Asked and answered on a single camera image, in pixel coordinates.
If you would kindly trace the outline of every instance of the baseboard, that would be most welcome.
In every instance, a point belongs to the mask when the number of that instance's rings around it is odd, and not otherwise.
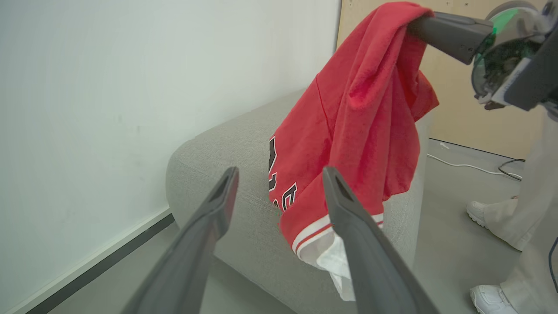
[[[171,210],[169,208],[165,210],[160,210],[151,217],[145,219],[135,227],[131,228],[127,232],[121,234],[119,237],[114,239],[111,243],[103,247],[102,249],[98,250],[91,256],[87,257],[81,263],[70,269],[65,274],[59,276],[55,280],[53,280],[48,285],[44,286],[42,289],[34,293],[32,296],[28,297],[25,301],[21,302],[20,304],[13,307],[11,310],[6,312],[5,314],[26,314],[26,313],[47,313],[53,306],[56,306],[56,303],[60,303],[68,296],[72,295],[75,291],[79,290],[82,286],[89,283],[94,278],[92,276],[85,276],[88,272],[91,272],[92,269],[95,267],[99,268],[98,265],[101,262],[102,269],[97,269],[95,273],[104,272],[106,269],[110,268],[114,263],[122,259],[124,256],[129,254],[129,251],[135,249],[137,246],[143,244],[143,242],[147,241],[148,239],[153,236],[154,232],[160,231],[159,229],[164,229],[170,223],[174,221],[172,217]],[[150,231],[150,228],[156,226],[157,230]],[[126,252],[123,252],[124,246],[126,246],[130,242],[135,242],[130,248],[130,245],[126,248]],[[119,255],[112,260],[109,260],[108,257]],[[60,292],[65,289],[64,296],[56,297],[57,300],[52,300],[55,294],[60,294]]]

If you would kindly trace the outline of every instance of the black cable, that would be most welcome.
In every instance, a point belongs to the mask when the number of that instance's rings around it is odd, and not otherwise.
[[[554,252],[554,249],[556,248],[556,244],[558,244],[558,237],[556,238],[556,241],[554,241],[554,245],[552,246],[552,249],[550,249],[549,268],[550,268],[550,276],[552,277],[552,282],[554,282],[554,288],[556,288],[556,293],[558,293],[558,284],[556,284],[556,277],[554,277],[554,271],[552,270],[552,253]]]
[[[507,161],[507,162],[501,164],[501,165],[498,167],[498,170],[499,170],[501,173],[503,173],[503,174],[505,174],[505,175],[507,175],[507,176],[509,176],[509,177],[511,177],[511,178],[514,178],[515,180],[521,181],[521,178],[518,178],[518,177],[516,177],[515,175],[510,174],[510,173],[507,173],[507,172],[505,172],[504,170],[502,170],[502,167],[503,167],[503,166],[505,166],[505,165],[507,165],[507,164],[509,164],[509,163],[512,163],[512,162],[514,162],[514,161],[522,161],[522,162],[525,162],[525,159],[512,159],[512,160],[509,160],[509,161]]]

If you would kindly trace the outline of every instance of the red jersey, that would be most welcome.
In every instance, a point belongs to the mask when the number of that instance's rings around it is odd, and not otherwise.
[[[407,24],[432,11],[386,3],[347,37],[270,141],[270,200],[295,254],[331,224],[322,169],[336,167],[364,208],[409,189],[420,144],[415,121],[438,105],[419,71],[426,44]]]

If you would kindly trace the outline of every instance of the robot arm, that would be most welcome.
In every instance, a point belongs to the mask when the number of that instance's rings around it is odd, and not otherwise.
[[[558,120],[558,0],[542,12],[525,1],[495,8],[486,20],[435,12],[409,33],[471,64],[475,98],[485,109],[543,105]]]

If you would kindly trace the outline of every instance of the shoe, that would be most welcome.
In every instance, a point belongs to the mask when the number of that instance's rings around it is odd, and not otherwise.
[[[500,286],[476,286],[471,289],[471,300],[481,314],[518,314]]]
[[[484,209],[487,205],[479,202],[470,202],[467,204],[467,213],[471,219],[478,223],[481,227],[487,227],[487,223],[484,221]]]

